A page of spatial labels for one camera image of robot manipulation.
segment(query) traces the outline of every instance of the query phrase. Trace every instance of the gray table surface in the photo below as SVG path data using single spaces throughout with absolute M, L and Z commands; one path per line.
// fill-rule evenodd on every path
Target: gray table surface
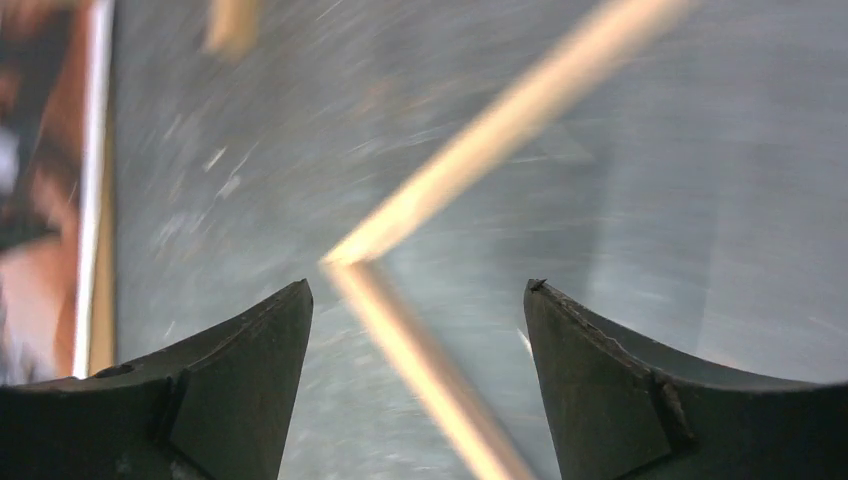
M 594 2 L 264 3 L 236 65 L 199 53 L 205 2 L 118 3 L 119 355 L 306 277 L 281 478 L 470 478 L 316 261 Z M 708 359 L 848 376 L 848 4 L 705 3 L 383 263 L 543 479 L 528 278 Z

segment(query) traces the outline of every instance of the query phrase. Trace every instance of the book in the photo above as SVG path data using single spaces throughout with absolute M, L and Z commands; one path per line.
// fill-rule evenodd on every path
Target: book
M 0 5 L 0 383 L 82 378 L 103 237 L 114 6 Z

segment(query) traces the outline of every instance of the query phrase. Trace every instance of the wooden edge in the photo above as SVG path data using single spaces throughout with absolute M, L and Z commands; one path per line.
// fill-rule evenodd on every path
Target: wooden edge
M 112 115 L 108 114 L 103 155 L 100 227 L 94 265 L 88 371 L 93 375 L 115 363 L 115 179 Z
M 325 264 L 324 270 L 478 478 L 535 478 L 474 389 L 372 265 Z
M 208 52 L 236 60 L 256 44 L 259 0 L 210 0 L 208 18 Z
M 326 261 L 353 263 L 383 255 L 673 25 L 693 3 L 602 4 L 348 234 Z

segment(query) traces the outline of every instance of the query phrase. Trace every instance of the white border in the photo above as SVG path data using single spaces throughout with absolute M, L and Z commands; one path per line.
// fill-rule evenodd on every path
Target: white border
M 96 0 L 91 5 L 88 19 L 85 140 L 80 185 L 82 214 L 73 362 L 73 376 L 77 378 L 88 376 L 90 357 L 91 304 L 94 297 L 94 264 L 97 258 L 97 234 L 100 227 L 113 12 L 114 0 Z

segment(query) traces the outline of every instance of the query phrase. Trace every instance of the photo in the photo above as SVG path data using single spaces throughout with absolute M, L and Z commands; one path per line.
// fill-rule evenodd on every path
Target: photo
M 19 385 L 74 371 L 92 9 L 0 10 L 0 374 Z

